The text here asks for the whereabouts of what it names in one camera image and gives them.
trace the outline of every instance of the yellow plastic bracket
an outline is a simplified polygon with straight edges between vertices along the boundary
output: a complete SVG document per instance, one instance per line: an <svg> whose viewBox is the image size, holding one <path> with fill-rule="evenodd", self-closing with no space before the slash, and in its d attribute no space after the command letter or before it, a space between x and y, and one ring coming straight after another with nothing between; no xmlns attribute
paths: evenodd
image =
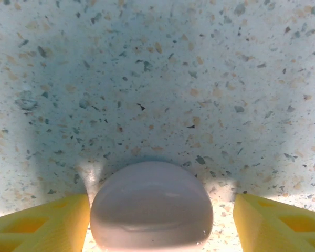
<svg viewBox="0 0 315 252"><path fill-rule="evenodd" d="M90 221L78 194L0 217L0 252L79 252Z"/></svg>
<svg viewBox="0 0 315 252"><path fill-rule="evenodd" d="M234 221L244 252L315 252L315 212L238 194Z"/></svg>

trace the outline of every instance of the terrazzo floor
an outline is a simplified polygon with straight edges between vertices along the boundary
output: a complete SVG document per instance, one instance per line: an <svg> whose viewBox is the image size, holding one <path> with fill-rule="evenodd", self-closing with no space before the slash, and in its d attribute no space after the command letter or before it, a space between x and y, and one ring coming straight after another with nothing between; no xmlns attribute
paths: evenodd
<svg viewBox="0 0 315 252"><path fill-rule="evenodd" d="M315 211L315 1L1 0L0 216L148 160Z"/></svg>

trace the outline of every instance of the white hemispherical object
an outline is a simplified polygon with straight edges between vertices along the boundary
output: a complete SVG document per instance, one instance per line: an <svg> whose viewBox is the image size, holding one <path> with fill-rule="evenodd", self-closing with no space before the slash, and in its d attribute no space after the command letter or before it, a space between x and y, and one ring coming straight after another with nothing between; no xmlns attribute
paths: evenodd
<svg viewBox="0 0 315 252"><path fill-rule="evenodd" d="M212 225L212 205L201 182L164 162L116 172L91 209L92 235L108 252L201 251Z"/></svg>

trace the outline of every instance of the speckled surface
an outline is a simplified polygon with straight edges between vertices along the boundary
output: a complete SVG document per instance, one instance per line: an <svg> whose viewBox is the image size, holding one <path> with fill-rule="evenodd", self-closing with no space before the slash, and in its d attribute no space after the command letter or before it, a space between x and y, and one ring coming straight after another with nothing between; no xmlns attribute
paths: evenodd
<svg viewBox="0 0 315 252"><path fill-rule="evenodd" d="M0 216L144 160L315 211L315 1L0 1Z"/></svg>

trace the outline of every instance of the yellow 3d-printed part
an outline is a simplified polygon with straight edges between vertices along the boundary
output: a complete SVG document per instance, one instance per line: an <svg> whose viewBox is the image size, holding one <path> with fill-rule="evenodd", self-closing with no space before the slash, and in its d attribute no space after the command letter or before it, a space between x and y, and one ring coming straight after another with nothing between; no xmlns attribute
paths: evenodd
<svg viewBox="0 0 315 252"><path fill-rule="evenodd" d="M315 212L238 194L233 216L244 252L315 252Z"/></svg>
<svg viewBox="0 0 315 252"><path fill-rule="evenodd" d="M79 252L89 219L83 194L2 216L0 252Z"/></svg>

